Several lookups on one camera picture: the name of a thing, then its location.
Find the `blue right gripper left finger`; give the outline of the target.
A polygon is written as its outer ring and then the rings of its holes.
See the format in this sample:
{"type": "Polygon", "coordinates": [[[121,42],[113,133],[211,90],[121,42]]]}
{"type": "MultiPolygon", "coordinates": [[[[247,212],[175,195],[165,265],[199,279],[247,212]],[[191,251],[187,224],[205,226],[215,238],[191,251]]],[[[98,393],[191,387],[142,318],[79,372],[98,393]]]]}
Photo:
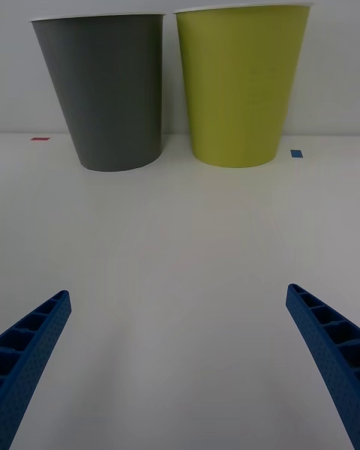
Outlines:
{"type": "Polygon", "coordinates": [[[44,368],[71,315],[62,290],[0,337],[0,449],[9,449],[44,368]]]}

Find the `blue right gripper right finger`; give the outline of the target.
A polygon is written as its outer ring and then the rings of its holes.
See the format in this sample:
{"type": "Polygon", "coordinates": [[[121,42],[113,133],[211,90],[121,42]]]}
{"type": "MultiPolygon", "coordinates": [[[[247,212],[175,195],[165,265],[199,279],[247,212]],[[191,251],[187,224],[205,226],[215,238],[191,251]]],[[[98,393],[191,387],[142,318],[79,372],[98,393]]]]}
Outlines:
{"type": "Polygon", "coordinates": [[[352,447],[359,449],[359,327],[294,283],[287,289],[286,308],[315,361],[352,447]]]}

